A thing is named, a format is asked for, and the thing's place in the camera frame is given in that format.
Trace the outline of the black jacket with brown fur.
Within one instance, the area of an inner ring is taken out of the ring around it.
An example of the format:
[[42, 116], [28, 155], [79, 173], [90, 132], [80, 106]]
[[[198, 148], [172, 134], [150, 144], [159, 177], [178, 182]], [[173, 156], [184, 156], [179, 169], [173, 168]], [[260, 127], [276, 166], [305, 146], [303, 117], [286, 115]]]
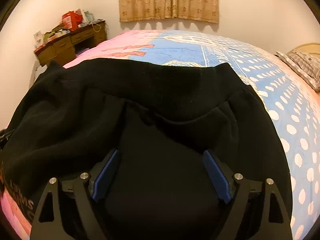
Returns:
[[290, 171], [266, 107], [230, 65], [52, 62], [1, 131], [1, 221], [30, 239], [50, 178], [75, 179], [118, 150], [99, 204], [106, 239], [217, 239], [229, 208], [203, 164], [208, 150], [249, 180], [271, 178], [292, 213]]

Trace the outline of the cream wooden headboard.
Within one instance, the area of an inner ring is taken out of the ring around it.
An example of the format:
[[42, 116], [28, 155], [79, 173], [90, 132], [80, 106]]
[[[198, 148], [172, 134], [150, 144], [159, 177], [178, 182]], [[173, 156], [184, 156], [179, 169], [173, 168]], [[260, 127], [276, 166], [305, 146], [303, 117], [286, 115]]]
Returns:
[[320, 43], [311, 42], [311, 43], [302, 44], [302, 45], [297, 46], [293, 50], [302, 51], [302, 52], [314, 55], [316, 57], [319, 57], [320, 56]]

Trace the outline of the red bag on desk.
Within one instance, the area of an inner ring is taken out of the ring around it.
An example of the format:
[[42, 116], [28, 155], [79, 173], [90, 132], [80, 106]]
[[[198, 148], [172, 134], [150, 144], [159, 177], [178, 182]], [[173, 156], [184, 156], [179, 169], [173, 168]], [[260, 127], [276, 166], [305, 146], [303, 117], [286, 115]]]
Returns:
[[62, 16], [62, 23], [68, 30], [75, 31], [78, 29], [78, 25], [82, 23], [82, 15], [75, 11], [69, 11]]

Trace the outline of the grey patterned pillow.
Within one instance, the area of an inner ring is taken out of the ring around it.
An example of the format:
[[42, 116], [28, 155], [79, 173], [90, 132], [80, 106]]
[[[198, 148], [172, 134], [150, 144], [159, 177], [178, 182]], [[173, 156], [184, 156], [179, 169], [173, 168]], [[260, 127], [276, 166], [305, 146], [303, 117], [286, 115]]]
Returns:
[[309, 53], [292, 50], [276, 55], [299, 75], [316, 93], [319, 93], [319, 58]]

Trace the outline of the blue polka dot bed sheet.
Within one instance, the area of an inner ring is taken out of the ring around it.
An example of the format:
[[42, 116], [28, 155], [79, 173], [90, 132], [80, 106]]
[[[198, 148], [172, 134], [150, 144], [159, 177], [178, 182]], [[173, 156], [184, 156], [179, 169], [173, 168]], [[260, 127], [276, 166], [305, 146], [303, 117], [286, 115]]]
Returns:
[[294, 239], [315, 237], [319, 218], [319, 96], [280, 58], [231, 38], [179, 30], [132, 30], [102, 42], [65, 64], [96, 58], [166, 66], [228, 63], [262, 99], [290, 167]]

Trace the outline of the beige patterned window curtain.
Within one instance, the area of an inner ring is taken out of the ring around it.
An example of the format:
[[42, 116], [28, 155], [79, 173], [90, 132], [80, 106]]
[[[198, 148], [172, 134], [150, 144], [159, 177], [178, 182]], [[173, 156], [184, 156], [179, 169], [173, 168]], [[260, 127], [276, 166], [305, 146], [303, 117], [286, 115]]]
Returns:
[[119, 21], [181, 18], [219, 23], [219, 0], [119, 0]]

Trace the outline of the brown wooden desk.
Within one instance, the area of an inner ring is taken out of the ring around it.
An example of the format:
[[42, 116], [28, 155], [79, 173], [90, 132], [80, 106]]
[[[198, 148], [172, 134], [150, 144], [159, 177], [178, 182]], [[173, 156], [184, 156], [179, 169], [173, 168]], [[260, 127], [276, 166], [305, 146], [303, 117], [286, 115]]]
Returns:
[[63, 66], [76, 59], [85, 49], [94, 48], [106, 40], [106, 21], [98, 20], [47, 42], [34, 54], [41, 66], [51, 61]]

